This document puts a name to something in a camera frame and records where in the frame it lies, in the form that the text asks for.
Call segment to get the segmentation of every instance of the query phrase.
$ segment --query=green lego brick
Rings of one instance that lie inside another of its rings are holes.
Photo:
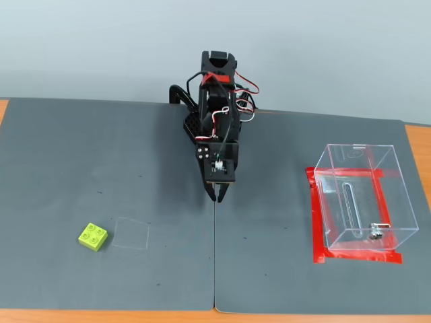
[[[84,229],[84,232],[79,236],[78,240],[80,244],[85,247],[89,247],[91,250],[97,251],[107,236],[108,232],[106,232],[106,230],[94,225],[93,223],[89,223]]]

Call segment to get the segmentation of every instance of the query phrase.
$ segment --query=wooden table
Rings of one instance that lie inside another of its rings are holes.
[[[7,100],[0,100],[0,123]],[[428,204],[431,205],[431,127],[405,126]],[[431,316],[345,316],[298,314],[225,314],[208,312],[79,311],[79,310],[6,310],[0,309],[0,323],[86,323],[86,322],[431,322]]]

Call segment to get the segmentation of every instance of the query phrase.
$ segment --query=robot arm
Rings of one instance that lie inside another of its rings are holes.
[[[236,65],[232,54],[213,51],[210,55],[203,52],[201,71],[187,81],[187,92],[177,85],[172,85],[169,89],[169,102],[183,102],[190,111],[184,120],[184,130],[195,144],[204,188],[209,197],[219,203],[229,184],[235,182],[242,123],[240,113],[252,114],[254,117],[254,101],[252,103],[248,99],[253,100],[251,94],[258,93],[235,84]],[[196,104],[190,96],[189,82],[198,75],[203,78]],[[214,184],[220,185],[218,198]]]

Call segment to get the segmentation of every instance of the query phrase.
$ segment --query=dark gray table mat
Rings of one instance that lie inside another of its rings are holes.
[[[214,206],[186,115],[167,104],[9,102],[0,134],[0,307],[213,307]],[[78,244],[89,222],[108,230],[99,252]]]
[[[395,146],[420,227],[399,248],[402,265],[313,264],[305,168],[317,164],[327,143]],[[258,114],[242,127],[236,184],[215,213],[221,312],[431,313],[431,216],[401,121]]]

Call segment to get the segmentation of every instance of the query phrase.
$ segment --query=clear acrylic box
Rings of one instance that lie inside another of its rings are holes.
[[[314,177],[329,249],[392,250],[419,230],[393,146],[327,145]]]

